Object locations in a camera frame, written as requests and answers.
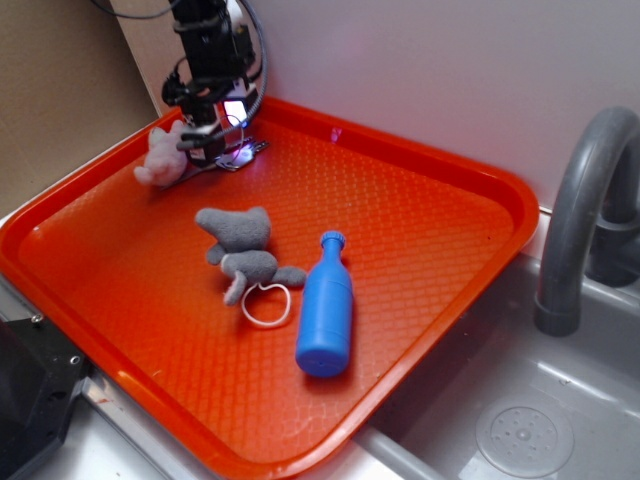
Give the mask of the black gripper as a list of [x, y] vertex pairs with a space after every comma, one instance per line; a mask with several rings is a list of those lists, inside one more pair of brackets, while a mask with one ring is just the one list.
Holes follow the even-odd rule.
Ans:
[[[171, 11], [191, 78], [182, 81], [175, 67], [163, 84], [162, 99], [178, 107], [190, 124], [183, 126], [177, 150], [193, 166], [205, 168], [223, 153], [223, 138], [215, 137], [221, 131], [215, 105], [233, 90], [236, 81], [249, 81], [256, 54], [238, 1], [179, 1]], [[225, 100], [223, 109], [230, 127], [247, 126], [244, 100]]]

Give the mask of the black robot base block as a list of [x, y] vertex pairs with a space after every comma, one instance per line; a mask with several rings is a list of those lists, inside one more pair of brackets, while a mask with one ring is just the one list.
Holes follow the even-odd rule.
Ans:
[[1, 323], [1, 477], [24, 479], [64, 444], [88, 361], [41, 314]]

